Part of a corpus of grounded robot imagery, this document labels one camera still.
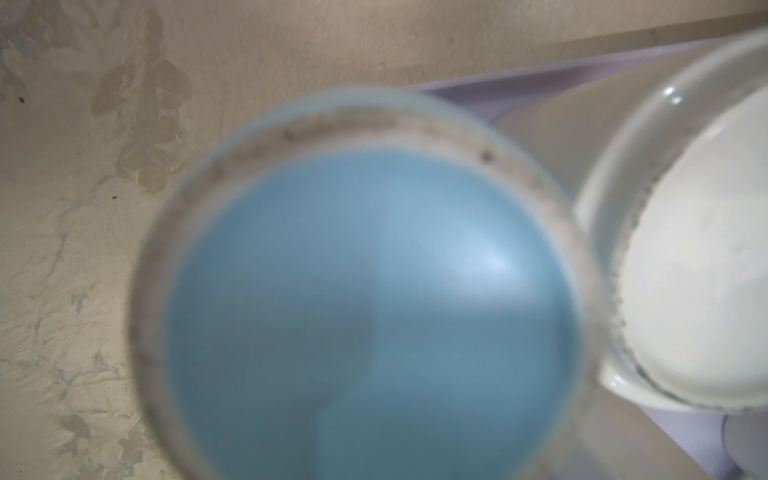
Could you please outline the light blue ceramic mug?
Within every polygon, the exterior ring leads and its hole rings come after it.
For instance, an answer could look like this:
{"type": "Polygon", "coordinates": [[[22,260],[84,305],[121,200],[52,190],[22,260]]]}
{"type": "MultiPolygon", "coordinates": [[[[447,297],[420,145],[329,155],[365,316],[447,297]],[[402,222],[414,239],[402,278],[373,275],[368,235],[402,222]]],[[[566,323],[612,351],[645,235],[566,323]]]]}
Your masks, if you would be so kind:
{"type": "Polygon", "coordinates": [[[448,102],[352,87],[187,172],[137,260],[128,339],[186,479],[538,479],[577,442],[607,320],[538,162],[448,102]]]}

